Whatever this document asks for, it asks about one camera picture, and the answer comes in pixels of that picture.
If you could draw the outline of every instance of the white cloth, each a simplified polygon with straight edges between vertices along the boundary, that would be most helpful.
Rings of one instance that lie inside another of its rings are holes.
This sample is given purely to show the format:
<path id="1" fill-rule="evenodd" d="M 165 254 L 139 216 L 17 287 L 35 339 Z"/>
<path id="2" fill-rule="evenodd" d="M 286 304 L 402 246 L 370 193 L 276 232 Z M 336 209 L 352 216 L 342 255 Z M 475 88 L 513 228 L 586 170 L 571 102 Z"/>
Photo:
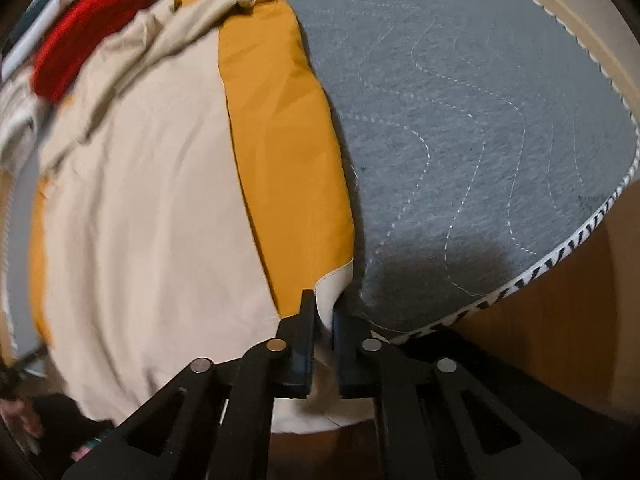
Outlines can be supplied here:
<path id="1" fill-rule="evenodd" d="M 33 151 L 50 105 L 31 91 L 31 66 L 0 91 L 0 170 L 17 174 Z"/>
<path id="2" fill-rule="evenodd" d="M 50 0 L 31 27 L 7 53 L 2 62 L 2 81 L 7 81 L 40 44 L 47 31 L 75 0 Z"/>

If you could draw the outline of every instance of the wooden surface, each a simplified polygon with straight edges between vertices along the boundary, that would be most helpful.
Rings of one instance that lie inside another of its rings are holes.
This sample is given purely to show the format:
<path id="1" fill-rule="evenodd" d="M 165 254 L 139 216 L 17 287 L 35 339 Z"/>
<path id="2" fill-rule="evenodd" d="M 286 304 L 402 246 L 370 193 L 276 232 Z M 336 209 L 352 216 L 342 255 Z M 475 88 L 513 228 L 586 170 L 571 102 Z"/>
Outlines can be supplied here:
<path id="1" fill-rule="evenodd" d="M 640 416 L 640 182 L 584 245 L 456 329 L 592 408 Z"/>

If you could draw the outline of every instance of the beige cloth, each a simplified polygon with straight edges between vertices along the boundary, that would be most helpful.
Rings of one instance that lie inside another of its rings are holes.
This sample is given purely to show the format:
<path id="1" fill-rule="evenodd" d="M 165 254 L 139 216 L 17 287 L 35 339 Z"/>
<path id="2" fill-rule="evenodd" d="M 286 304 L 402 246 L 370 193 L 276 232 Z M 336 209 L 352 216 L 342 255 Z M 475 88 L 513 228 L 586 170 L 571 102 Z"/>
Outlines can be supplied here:
<path id="1" fill-rule="evenodd" d="M 116 423 L 192 359 L 238 358 L 279 322 L 211 29 L 237 0 L 172 1 L 98 48 L 41 154 L 52 358 L 81 409 Z M 340 401 L 318 364 L 312 399 L 277 400 L 272 430 L 335 429 L 370 407 Z"/>

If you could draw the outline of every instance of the red knit fabric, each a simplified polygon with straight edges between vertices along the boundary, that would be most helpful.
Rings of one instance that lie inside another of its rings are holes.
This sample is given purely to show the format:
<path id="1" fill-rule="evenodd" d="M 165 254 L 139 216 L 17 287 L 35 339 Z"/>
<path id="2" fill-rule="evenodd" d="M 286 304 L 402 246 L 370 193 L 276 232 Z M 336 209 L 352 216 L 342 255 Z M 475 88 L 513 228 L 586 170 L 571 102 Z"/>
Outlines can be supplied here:
<path id="1" fill-rule="evenodd" d="M 35 94 L 52 103 L 60 101 L 94 48 L 154 1 L 79 0 L 38 51 L 31 79 Z"/>

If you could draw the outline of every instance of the gray mattress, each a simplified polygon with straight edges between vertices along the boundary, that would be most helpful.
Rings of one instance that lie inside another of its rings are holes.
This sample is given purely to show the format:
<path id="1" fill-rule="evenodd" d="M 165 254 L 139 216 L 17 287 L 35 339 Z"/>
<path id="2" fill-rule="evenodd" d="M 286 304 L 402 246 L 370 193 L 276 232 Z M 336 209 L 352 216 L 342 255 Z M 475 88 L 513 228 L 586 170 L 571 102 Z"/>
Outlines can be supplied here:
<path id="1" fill-rule="evenodd" d="M 526 285 L 587 238 L 637 167 L 621 96 L 533 0 L 288 1 L 342 146 L 351 306 L 385 333 Z M 17 337 L 35 176 L 32 160 L 9 231 Z"/>

